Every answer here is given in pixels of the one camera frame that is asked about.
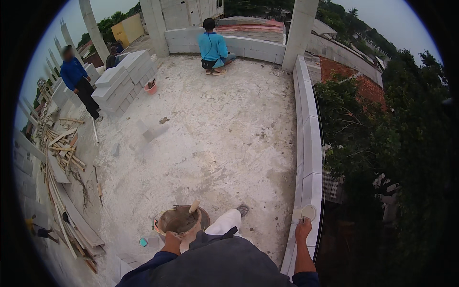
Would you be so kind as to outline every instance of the man in blue hoodie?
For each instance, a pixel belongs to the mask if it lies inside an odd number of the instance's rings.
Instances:
[[[91,97],[94,89],[89,81],[91,78],[81,66],[80,62],[73,54],[72,45],[65,46],[62,49],[62,58],[64,63],[61,66],[61,77],[69,90],[78,95],[81,102],[86,106],[86,110],[96,122],[100,122],[104,117],[99,115],[99,105]]]
[[[198,37],[199,50],[201,51],[202,67],[206,69],[206,74],[223,75],[226,69],[223,66],[228,65],[234,59],[236,54],[228,53],[225,39],[213,31],[215,21],[212,18],[204,20],[202,26],[206,30],[204,34]]]

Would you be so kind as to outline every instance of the dark blue shirt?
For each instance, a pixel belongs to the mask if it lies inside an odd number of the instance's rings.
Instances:
[[[178,255],[160,251],[147,263],[137,267],[123,276],[117,287],[150,287],[148,280],[148,270],[153,270],[158,266],[176,259]],[[292,277],[293,284],[298,287],[320,287],[319,275],[317,272],[298,272]]]
[[[88,73],[81,66],[77,58],[66,62],[64,61],[61,66],[61,77],[65,85],[69,90],[73,91],[76,84],[81,80],[81,78],[87,78]]]

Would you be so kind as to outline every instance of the man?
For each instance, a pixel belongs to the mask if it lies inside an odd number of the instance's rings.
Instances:
[[[110,55],[107,57],[107,60],[105,61],[105,69],[110,69],[113,67],[116,67],[118,65],[117,63],[117,58],[116,58],[116,47],[112,46],[110,48]]]
[[[86,106],[86,110],[94,118],[96,122],[100,122],[104,117],[99,116],[99,105],[91,97],[94,89],[89,81],[91,78],[83,69],[80,62],[73,54],[72,45],[65,46],[62,49],[62,58],[64,63],[61,66],[61,77],[65,85],[78,95],[81,102]]]
[[[205,232],[199,231],[183,254],[181,239],[166,232],[164,247],[153,259],[124,275],[117,286],[319,286],[306,246],[311,221],[301,220],[295,230],[298,252],[291,284],[268,255],[238,233],[241,217],[248,209],[241,205],[227,211]]]
[[[45,228],[40,228],[38,229],[37,231],[37,236],[38,237],[43,237],[43,238],[49,238],[51,239],[52,241],[56,242],[57,244],[59,244],[59,240],[57,239],[54,239],[53,237],[51,237],[51,235],[49,235],[50,232],[53,232],[53,229],[50,228],[49,230],[46,230]]]
[[[199,50],[201,51],[202,67],[206,74],[223,75],[226,69],[223,66],[230,64],[236,59],[236,54],[228,53],[225,39],[213,31],[215,21],[212,18],[204,20],[202,26],[206,30],[198,37]]]

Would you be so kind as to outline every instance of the concrete column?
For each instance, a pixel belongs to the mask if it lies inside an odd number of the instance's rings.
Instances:
[[[26,115],[29,121],[35,126],[38,127],[37,120],[30,115],[30,112],[27,112],[26,108],[22,105],[20,101],[17,102],[17,106],[21,109],[21,111]]]
[[[38,117],[38,112],[35,111],[34,107],[26,100],[26,99],[22,99],[22,101],[24,102],[24,104],[26,104],[26,106],[28,107],[28,109],[32,112],[32,114],[36,117],[36,118],[39,118]]]
[[[81,65],[84,65],[83,59],[81,59],[81,56],[78,53],[76,46],[72,41],[72,38],[70,37],[70,33],[68,32],[67,24],[64,23],[64,19],[61,20],[61,31],[62,31],[62,35],[64,36],[64,40],[67,43],[67,45],[72,45],[73,52],[75,53],[75,57],[78,59],[78,61],[80,61]]]
[[[26,151],[33,154],[36,158],[41,160],[41,162],[46,163],[46,156],[44,153],[41,152],[33,143],[31,143],[23,133],[21,133],[18,129],[14,129],[13,137],[16,142],[22,146]]]
[[[153,48],[158,58],[169,56],[169,48],[166,43],[164,32],[166,23],[162,17],[159,0],[140,0],[140,6],[144,15],[146,28],[150,39],[153,40]]]
[[[298,55],[303,56],[311,38],[319,0],[295,0],[282,69],[293,71]]]
[[[56,80],[59,79],[60,77],[57,76],[56,71],[54,70],[54,67],[51,65],[51,62],[48,60],[48,58],[46,58],[46,63],[48,64],[48,67],[50,67],[51,73],[54,75]]]
[[[94,14],[92,13],[91,3],[89,0],[79,0],[81,15],[83,16],[84,24],[88,30],[89,36],[91,37],[92,44],[99,54],[102,62],[105,62],[110,55],[110,52],[107,49],[107,45],[102,38],[102,34],[99,31],[97,22],[95,21]]]
[[[54,44],[56,45],[56,49],[59,52],[59,57],[62,59],[62,47],[56,36],[54,36]]]
[[[51,74],[51,71],[47,66],[45,66],[45,73],[48,76],[48,78],[50,78],[51,83],[54,84],[56,81],[54,80],[54,78],[53,78],[53,76]]]
[[[50,53],[50,57],[51,57],[51,60],[53,61],[54,66],[56,66],[56,69],[58,70],[58,72],[61,72],[61,66],[60,66],[59,63],[56,61],[56,58],[54,57],[54,54],[53,54],[53,52],[51,51],[51,49],[48,49],[48,52]]]

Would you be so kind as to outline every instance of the waist bag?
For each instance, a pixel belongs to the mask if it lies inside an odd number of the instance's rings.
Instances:
[[[214,60],[214,61],[207,61],[207,60],[204,60],[204,59],[201,59],[201,64],[202,64],[202,67],[206,70],[210,70],[212,69],[212,67],[215,65],[215,63],[218,61],[217,60]]]

